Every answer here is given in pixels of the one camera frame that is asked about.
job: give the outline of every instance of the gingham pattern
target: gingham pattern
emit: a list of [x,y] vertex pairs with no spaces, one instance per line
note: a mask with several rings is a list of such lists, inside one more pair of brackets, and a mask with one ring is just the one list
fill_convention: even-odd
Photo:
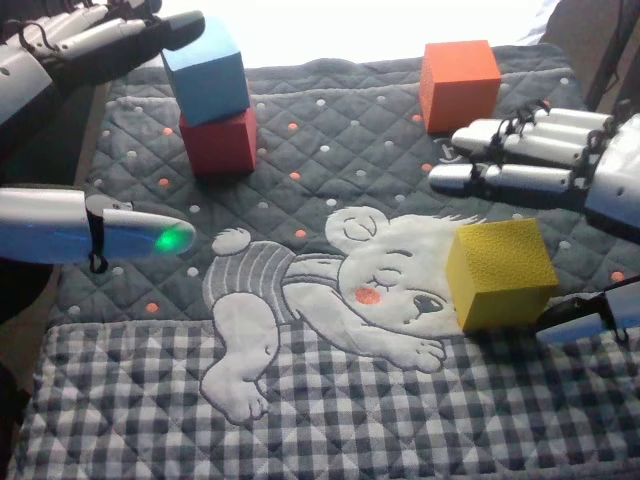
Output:
[[[495,52],[506,85],[498,115],[535,98],[581,105],[557,49]],[[637,247],[577,214],[433,193],[420,167],[444,151],[412,120],[418,72],[419,60],[248,72],[260,161],[254,175],[215,188],[192,178],[162,72],[142,69],[116,82],[90,183],[123,200],[178,208],[198,242],[179,258],[113,262],[104,276],[64,269],[13,475],[634,478],[635,334],[628,351],[607,337],[564,351],[528,332],[454,338],[445,342],[443,369],[426,375],[341,352],[294,323],[281,327],[279,354],[259,381],[270,402],[261,420],[233,426],[200,395],[199,380],[224,354],[201,284],[211,240],[225,228],[245,228],[296,254],[336,253],[324,224],[345,205],[371,205],[388,218],[518,213],[539,219],[565,292],[602,288],[614,271],[640,272]],[[174,134],[165,135],[167,127]],[[307,235],[296,237],[299,229]]]

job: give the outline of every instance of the robotic hand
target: robotic hand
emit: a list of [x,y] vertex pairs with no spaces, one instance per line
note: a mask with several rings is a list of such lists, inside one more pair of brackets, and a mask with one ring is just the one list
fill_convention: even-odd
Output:
[[[581,212],[597,228],[640,242],[640,115],[527,108],[512,119],[476,120],[451,140],[471,163],[436,166],[432,188],[519,206]],[[547,310],[537,337],[566,343],[640,326],[640,277]]]
[[[204,31],[200,12],[159,19],[144,0],[87,4],[21,24],[20,32],[0,45],[0,155],[34,135],[77,88],[116,79]],[[120,14],[143,18],[124,20]],[[0,257],[45,264],[89,257],[91,270],[103,273],[106,257],[189,249],[195,229],[180,216],[169,208],[76,190],[0,188]]]

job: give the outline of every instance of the quilted mat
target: quilted mat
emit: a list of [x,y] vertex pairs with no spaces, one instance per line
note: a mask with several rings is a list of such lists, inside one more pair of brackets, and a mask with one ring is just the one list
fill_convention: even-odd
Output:
[[[555,47],[499,47],[496,116],[581,108]],[[563,294],[640,273],[574,213],[431,191],[420,60],[247,72],[254,174],[196,181],[164,72],[113,84],[89,182],[196,226],[178,258],[65,267],[16,478],[637,478],[638,336],[463,336],[453,232],[536,217]]]

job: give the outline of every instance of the bear nose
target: bear nose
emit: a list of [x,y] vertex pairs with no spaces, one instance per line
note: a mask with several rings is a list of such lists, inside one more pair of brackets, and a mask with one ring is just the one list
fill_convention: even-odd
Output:
[[416,295],[413,299],[413,304],[420,313],[439,312],[444,308],[441,302],[426,295]]

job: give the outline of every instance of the yellow cube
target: yellow cube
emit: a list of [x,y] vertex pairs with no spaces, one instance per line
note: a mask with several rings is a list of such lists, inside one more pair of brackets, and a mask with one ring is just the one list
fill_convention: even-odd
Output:
[[535,219],[460,227],[447,279],[465,332],[533,323],[558,286]]

